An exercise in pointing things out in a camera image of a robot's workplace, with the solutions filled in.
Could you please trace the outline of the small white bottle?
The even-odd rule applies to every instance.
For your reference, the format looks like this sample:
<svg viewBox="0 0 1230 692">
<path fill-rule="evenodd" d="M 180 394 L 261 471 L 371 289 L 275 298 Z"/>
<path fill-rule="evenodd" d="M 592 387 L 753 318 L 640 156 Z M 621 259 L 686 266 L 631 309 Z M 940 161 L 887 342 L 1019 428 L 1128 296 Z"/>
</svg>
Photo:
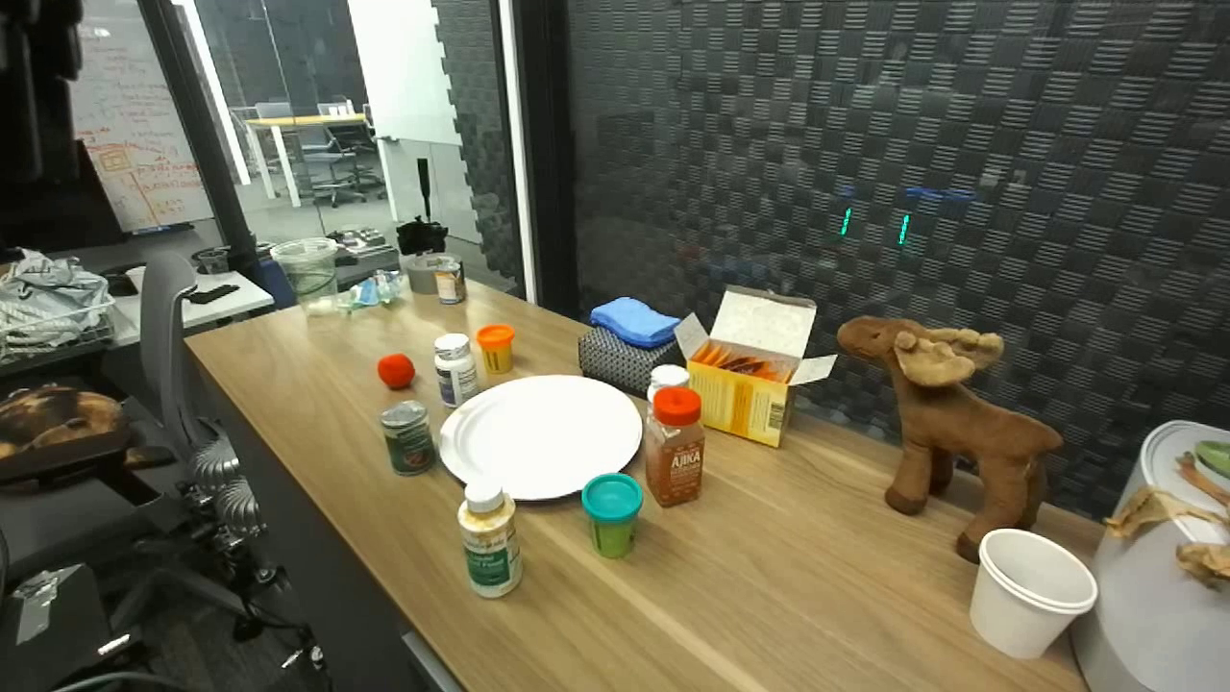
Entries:
<svg viewBox="0 0 1230 692">
<path fill-rule="evenodd" d="M 651 387 L 647 387 L 647 402 L 655 402 L 655 394 L 663 387 L 686 387 L 688 384 L 688 370 L 686 364 L 655 364 L 651 370 Z"/>
</svg>

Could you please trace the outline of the open yellow cardboard box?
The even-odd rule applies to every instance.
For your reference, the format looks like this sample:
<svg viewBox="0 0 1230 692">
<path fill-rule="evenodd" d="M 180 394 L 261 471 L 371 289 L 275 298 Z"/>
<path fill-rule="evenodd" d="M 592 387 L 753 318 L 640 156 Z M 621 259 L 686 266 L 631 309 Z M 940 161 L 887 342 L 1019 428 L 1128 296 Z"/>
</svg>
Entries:
<svg viewBox="0 0 1230 692">
<path fill-rule="evenodd" d="M 705 423 L 782 444 L 794 393 L 826 379 L 833 370 L 833 355 L 808 355 L 815 315 L 815 298 L 737 285 L 724 293 L 712 327 L 686 315 L 676 344 L 688 384 L 705 400 Z"/>
</svg>

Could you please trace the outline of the teal lid green tub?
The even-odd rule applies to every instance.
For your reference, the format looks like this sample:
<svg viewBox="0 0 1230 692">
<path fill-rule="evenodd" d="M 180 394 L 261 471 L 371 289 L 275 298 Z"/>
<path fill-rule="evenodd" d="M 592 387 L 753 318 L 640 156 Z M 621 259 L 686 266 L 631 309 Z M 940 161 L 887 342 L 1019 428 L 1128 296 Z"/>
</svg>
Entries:
<svg viewBox="0 0 1230 692">
<path fill-rule="evenodd" d="M 592 519 L 592 542 L 604 556 L 626 556 L 636 551 L 636 525 L 644 515 L 644 484 L 636 476 L 592 476 L 581 492 L 581 507 Z"/>
</svg>

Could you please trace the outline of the white blue label bottle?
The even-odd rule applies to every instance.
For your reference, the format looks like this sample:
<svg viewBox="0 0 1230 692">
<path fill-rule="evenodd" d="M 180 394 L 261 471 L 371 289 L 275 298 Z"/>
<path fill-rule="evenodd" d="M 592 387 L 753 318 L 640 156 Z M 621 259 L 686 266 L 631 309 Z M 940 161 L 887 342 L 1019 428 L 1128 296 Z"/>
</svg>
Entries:
<svg viewBox="0 0 1230 692">
<path fill-rule="evenodd" d="M 464 334 L 439 334 L 436 374 L 439 374 L 439 394 L 446 402 L 464 402 L 477 393 L 473 342 Z"/>
</svg>

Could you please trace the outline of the green label supplement bottle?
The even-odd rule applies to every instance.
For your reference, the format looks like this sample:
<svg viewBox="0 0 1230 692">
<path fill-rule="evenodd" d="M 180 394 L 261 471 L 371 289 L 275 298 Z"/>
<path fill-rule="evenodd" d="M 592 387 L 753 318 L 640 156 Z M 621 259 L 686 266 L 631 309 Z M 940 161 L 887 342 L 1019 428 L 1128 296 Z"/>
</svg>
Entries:
<svg viewBox="0 0 1230 692">
<path fill-rule="evenodd" d="M 457 502 L 464 576 L 477 596 L 500 598 L 524 579 L 514 498 L 498 479 L 468 479 Z"/>
</svg>

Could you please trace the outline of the blue folded cloth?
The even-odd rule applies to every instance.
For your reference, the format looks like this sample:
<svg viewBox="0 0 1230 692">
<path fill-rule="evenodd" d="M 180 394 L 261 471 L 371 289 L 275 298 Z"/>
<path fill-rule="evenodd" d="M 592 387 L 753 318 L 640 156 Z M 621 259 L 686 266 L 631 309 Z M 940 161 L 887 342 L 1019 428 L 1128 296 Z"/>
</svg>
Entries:
<svg viewBox="0 0 1230 692">
<path fill-rule="evenodd" d="M 615 296 L 608 303 L 595 303 L 590 312 L 590 323 L 610 329 L 621 342 L 640 351 L 664 344 L 676 329 L 676 315 L 663 315 L 636 296 Z"/>
</svg>

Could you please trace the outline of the brown plush moose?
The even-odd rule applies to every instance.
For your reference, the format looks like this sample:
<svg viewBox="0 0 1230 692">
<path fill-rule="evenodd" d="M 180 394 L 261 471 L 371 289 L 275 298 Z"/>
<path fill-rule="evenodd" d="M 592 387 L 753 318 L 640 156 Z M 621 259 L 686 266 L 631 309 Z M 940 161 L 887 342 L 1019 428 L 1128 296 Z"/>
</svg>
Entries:
<svg viewBox="0 0 1230 692">
<path fill-rule="evenodd" d="M 988 402 L 969 387 L 975 370 L 1005 355 L 1005 339 L 973 327 L 923 327 L 900 315 L 856 315 L 838 327 L 838 351 L 887 374 L 905 432 L 905 457 L 886 502 L 919 515 L 942 496 L 956 462 L 983 484 L 979 511 L 955 539 L 967 560 L 995 525 L 1031 525 L 1047 496 L 1047 462 L 1063 434 L 1024 412 Z"/>
</svg>

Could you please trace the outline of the green label tin can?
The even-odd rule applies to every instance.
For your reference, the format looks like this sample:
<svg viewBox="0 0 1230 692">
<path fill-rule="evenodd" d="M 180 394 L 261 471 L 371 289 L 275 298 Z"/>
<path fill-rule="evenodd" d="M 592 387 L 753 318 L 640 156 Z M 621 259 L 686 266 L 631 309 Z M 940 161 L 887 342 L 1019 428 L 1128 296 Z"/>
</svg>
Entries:
<svg viewBox="0 0 1230 692">
<path fill-rule="evenodd" d="M 386 409 L 382 432 L 398 471 L 428 471 L 439 462 L 422 402 L 399 400 Z"/>
</svg>

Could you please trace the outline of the white paper plate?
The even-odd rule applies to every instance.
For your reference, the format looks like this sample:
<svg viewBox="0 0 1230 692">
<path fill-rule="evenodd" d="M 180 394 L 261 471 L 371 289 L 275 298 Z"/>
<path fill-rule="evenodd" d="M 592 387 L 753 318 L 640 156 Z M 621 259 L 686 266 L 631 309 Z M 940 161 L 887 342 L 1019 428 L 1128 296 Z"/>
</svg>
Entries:
<svg viewBox="0 0 1230 692">
<path fill-rule="evenodd" d="M 498 479 L 513 498 L 565 498 L 592 476 L 621 471 L 644 444 L 636 400 L 592 376 L 504 379 L 439 432 L 457 479 Z"/>
</svg>

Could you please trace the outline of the white paper cup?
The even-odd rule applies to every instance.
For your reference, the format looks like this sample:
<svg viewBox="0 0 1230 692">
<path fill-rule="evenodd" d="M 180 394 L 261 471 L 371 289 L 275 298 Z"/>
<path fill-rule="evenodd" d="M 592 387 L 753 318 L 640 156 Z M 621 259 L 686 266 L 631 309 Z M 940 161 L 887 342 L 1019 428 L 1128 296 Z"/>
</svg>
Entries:
<svg viewBox="0 0 1230 692">
<path fill-rule="evenodd" d="M 975 547 L 973 629 L 1000 655 L 1034 661 L 1101 598 L 1092 569 L 1063 542 L 1000 525 Z"/>
</svg>

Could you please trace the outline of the clear plastic container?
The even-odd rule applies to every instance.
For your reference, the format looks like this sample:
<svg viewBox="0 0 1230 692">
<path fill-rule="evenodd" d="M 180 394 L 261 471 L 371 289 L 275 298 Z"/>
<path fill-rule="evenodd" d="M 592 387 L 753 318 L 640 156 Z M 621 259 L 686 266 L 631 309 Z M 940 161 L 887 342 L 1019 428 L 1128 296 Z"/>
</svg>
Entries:
<svg viewBox="0 0 1230 692">
<path fill-rule="evenodd" d="M 417 296 L 439 296 L 442 303 L 464 298 L 464 262 L 454 252 L 408 252 L 408 285 Z"/>
</svg>

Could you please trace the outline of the grey foam block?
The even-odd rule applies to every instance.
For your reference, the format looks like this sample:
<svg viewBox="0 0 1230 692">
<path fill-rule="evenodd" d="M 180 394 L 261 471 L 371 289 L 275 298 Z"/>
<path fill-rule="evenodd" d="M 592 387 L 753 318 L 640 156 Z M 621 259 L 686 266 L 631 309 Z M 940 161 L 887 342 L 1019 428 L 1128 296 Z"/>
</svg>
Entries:
<svg viewBox="0 0 1230 692">
<path fill-rule="evenodd" d="M 682 351 L 673 342 L 644 351 L 626 344 L 621 334 L 592 327 L 577 342 L 577 364 L 583 376 L 608 379 L 622 393 L 644 394 L 651 387 L 655 364 L 676 364 Z"/>
</svg>

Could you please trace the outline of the orange lid yellow tub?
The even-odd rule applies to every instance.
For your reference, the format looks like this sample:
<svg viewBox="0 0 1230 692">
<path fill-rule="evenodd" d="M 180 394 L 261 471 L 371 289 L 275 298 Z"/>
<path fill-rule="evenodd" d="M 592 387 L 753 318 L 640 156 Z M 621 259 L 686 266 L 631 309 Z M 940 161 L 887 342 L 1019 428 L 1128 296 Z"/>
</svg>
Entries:
<svg viewBox="0 0 1230 692">
<path fill-rule="evenodd" d="M 477 329 L 477 344 L 486 355 L 486 370 L 494 376 L 504 376 L 513 370 L 513 355 L 514 355 L 514 329 L 508 323 L 487 323 Z"/>
</svg>

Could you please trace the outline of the orange ball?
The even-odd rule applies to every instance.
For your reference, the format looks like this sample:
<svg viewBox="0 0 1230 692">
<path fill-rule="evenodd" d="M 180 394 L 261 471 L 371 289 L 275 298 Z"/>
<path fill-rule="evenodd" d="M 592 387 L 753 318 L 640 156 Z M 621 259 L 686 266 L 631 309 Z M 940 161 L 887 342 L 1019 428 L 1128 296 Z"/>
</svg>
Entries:
<svg viewBox="0 0 1230 692">
<path fill-rule="evenodd" d="M 408 355 L 386 355 L 377 361 L 377 376 L 394 387 L 403 393 L 417 384 L 417 361 Z"/>
</svg>

